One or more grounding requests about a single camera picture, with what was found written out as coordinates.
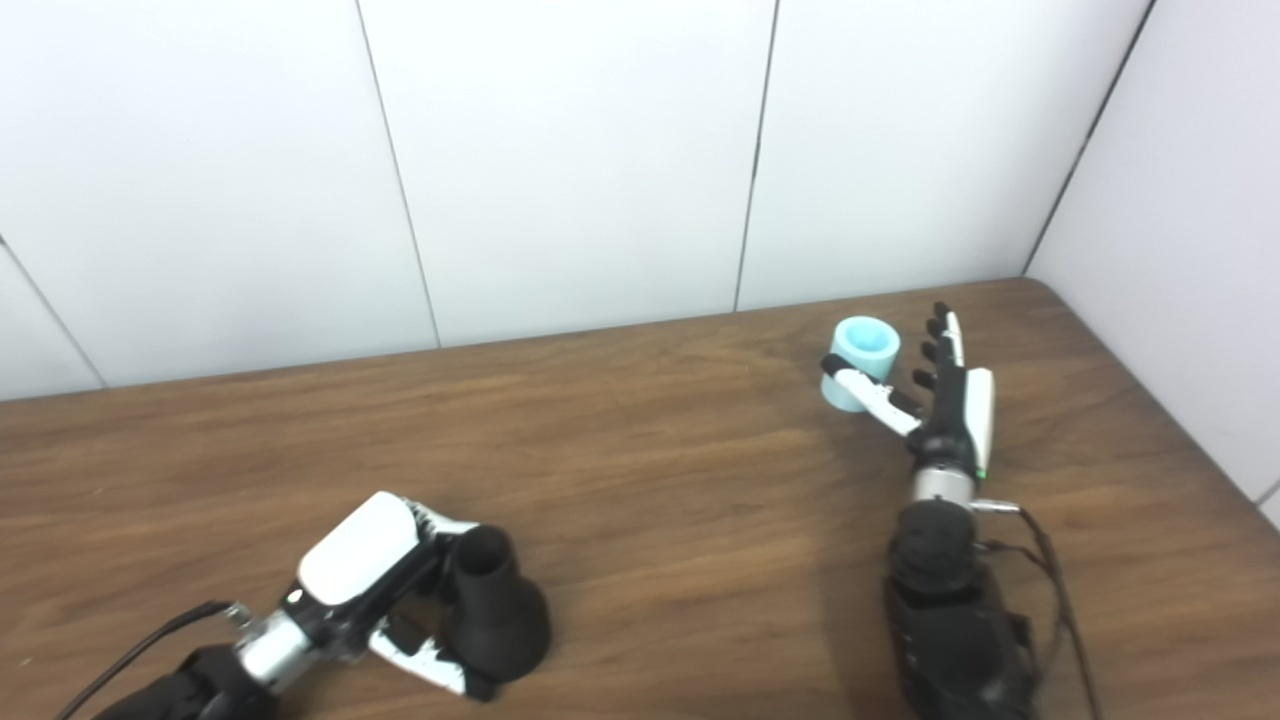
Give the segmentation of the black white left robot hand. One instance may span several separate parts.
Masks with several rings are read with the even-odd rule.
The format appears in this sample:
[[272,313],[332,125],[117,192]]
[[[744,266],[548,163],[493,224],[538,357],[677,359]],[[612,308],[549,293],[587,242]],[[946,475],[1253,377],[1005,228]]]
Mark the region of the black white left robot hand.
[[439,594],[451,551],[476,528],[378,491],[303,555],[282,610],[315,659],[353,662],[374,652],[442,689],[489,702],[497,684],[401,610],[407,600]]

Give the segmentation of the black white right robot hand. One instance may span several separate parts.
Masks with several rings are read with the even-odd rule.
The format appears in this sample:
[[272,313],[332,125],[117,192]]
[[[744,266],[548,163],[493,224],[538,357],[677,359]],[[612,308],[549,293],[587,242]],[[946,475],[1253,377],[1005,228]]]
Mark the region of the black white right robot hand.
[[995,430],[995,374],[965,364],[963,328],[947,304],[934,304],[925,329],[931,340],[922,345],[922,354],[933,370],[915,370],[911,378],[932,392],[931,410],[835,351],[820,360],[820,369],[863,410],[905,438],[919,465],[957,468],[984,480]]

